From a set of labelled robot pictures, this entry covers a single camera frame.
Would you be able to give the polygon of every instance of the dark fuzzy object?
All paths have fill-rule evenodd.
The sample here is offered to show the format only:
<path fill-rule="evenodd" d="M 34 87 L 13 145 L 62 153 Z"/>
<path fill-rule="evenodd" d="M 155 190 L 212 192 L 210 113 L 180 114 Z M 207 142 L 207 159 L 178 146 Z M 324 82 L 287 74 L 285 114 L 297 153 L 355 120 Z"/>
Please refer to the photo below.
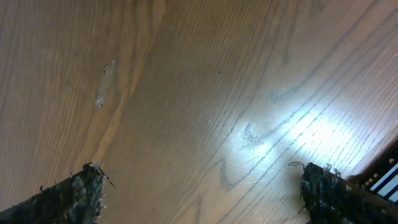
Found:
<path fill-rule="evenodd" d="M 330 168 L 304 168 L 300 191 L 315 223 L 397 223 L 397 207 L 355 186 Z"/>
<path fill-rule="evenodd" d="M 98 165 L 83 170 L 0 213 L 5 223 L 96 223 L 102 208 L 104 172 Z"/>

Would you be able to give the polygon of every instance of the wooden surface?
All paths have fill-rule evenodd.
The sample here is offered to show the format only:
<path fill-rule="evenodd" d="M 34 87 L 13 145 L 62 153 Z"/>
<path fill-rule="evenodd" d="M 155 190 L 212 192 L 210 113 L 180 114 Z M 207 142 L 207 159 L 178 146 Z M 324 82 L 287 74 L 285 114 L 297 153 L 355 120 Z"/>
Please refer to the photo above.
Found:
<path fill-rule="evenodd" d="M 398 1 L 0 0 L 0 210 L 94 161 L 100 223 L 305 223 L 287 164 L 376 157 L 397 60 Z"/>

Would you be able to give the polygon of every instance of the wooden table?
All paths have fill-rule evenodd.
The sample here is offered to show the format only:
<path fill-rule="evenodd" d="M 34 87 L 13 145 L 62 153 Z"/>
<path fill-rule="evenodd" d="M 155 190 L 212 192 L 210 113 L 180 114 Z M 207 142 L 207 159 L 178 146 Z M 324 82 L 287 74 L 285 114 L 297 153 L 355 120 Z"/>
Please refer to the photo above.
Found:
<path fill-rule="evenodd" d="M 100 223 L 305 223 L 287 164 L 361 172 L 397 59 L 398 1 L 0 0 L 0 210 L 93 161 Z"/>

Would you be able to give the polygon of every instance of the wood grain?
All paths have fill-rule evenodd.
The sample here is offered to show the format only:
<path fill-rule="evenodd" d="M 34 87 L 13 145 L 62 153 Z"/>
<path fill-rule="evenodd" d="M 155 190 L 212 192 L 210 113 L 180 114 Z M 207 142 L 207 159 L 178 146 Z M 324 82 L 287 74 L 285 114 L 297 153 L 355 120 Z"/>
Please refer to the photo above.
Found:
<path fill-rule="evenodd" d="M 397 52 L 393 0 L 0 0 L 0 210 L 93 161 L 101 223 L 306 223 L 287 164 L 396 137 Z"/>

